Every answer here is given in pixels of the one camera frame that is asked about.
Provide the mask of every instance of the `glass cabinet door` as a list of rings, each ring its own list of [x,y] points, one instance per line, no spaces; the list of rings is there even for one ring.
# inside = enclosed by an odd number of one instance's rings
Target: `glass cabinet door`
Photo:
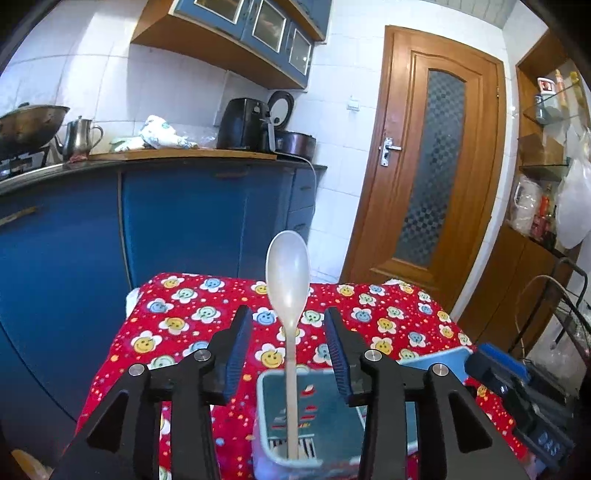
[[[255,18],[252,36],[279,53],[287,19],[270,2],[262,0]]]
[[[280,7],[271,0],[254,0],[242,42],[262,57],[282,66],[288,28],[289,19]]]
[[[243,0],[195,0],[195,5],[218,14],[235,24],[238,20],[242,2]]]
[[[295,22],[292,22],[282,66],[287,74],[298,80],[302,85],[308,83],[313,50],[314,43],[312,40]]]
[[[290,65],[295,67],[301,74],[308,75],[311,52],[312,43],[297,28],[294,28],[290,48]]]
[[[252,0],[179,0],[174,14],[240,39]]]

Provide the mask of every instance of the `air fryer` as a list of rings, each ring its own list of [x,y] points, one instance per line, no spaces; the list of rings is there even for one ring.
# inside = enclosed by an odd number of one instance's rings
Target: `air fryer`
[[[224,150],[259,151],[269,108],[252,98],[228,102],[217,135],[217,147]]]

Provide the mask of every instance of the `cabinet drawer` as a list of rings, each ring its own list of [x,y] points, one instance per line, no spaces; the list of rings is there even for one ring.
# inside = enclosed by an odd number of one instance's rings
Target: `cabinet drawer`
[[[291,188],[290,212],[314,205],[315,194],[314,172],[309,168],[298,168]]]
[[[312,224],[312,216],[314,215],[314,207],[302,208],[296,212],[291,212],[287,215],[287,230],[298,232],[306,243],[308,243],[308,236],[310,234],[310,225]]]

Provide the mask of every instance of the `pot lid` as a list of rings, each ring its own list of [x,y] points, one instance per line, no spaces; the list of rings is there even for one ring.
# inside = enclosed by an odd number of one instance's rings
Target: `pot lid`
[[[269,114],[276,130],[283,130],[290,121],[294,98],[289,92],[278,90],[269,98]]]

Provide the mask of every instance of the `cooking pot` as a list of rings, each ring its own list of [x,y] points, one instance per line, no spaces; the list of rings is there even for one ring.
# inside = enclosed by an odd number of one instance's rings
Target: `cooking pot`
[[[262,149],[268,151],[268,134],[263,132]],[[275,129],[275,150],[277,154],[305,158],[312,161],[316,150],[316,139],[311,135]]]
[[[0,118],[0,160],[38,150],[49,143],[70,109],[22,103]]]

